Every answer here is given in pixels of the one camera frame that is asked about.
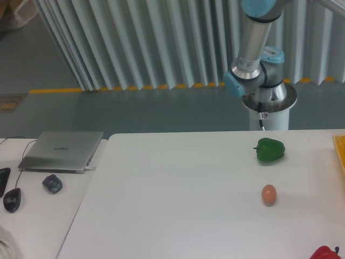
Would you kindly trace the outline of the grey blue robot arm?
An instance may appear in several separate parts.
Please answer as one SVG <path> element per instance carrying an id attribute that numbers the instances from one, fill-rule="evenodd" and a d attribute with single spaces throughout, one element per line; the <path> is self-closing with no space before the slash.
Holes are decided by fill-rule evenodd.
<path id="1" fill-rule="evenodd" d="M 344 1 L 240 1 L 245 15 L 236 58 L 223 74 L 227 90 L 242 97 L 259 87 L 276 87 L 284 80 L 284 53 L 276 47 L 264 52 L 273 22 L 285 8 L 294 19 L 290 26 L 293 51 L 307 48 L 307 64 L 292 65 L 291 78 L 309 76 L 315 84 L 328 78 L 344 83 Z"/>

